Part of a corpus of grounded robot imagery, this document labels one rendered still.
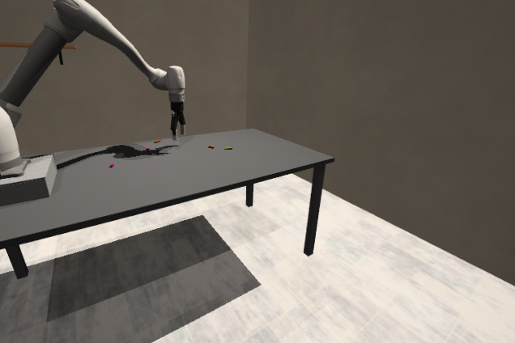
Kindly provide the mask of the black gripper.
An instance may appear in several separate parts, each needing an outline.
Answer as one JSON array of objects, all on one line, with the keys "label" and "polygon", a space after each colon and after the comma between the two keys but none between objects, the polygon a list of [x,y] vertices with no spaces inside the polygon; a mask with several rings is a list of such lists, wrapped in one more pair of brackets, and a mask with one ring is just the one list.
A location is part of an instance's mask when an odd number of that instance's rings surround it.
[{"label": "black gripper", "polygon": [[[185,135],[185,123],[184,123],[185,118],[183,115],[183,110],[184,110],[183,102],[181,102],[181,103],[172,103],[171,102],[171,110],[175,112],[175,113],[172,113],[172,121],[171,121],[172,139],[173,139],[173,141],[177,141],[177,122],[178,121],[180,122],[181,134]],[[182,114],[179,114],[179,113],[182,113]]]}]

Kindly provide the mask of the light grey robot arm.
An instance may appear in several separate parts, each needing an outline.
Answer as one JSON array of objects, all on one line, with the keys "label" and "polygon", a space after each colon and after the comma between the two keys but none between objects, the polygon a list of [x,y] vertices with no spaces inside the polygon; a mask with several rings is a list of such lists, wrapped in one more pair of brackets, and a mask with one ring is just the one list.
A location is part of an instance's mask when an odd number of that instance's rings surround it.
[{"label": "light grey robot arm", "polygon": [[84,0],[53,0],[53,5],[43,31],[0,84],[0,179],[24,175],[31,160],[21,159],[15,135],[22,116],[20,105],[66,43],[73,42],[83,31],[120,49],[154,88],[168,91],[170,102],[185,101],[181,67],[169,66],[167,72],[151,68],[135,47]]}]

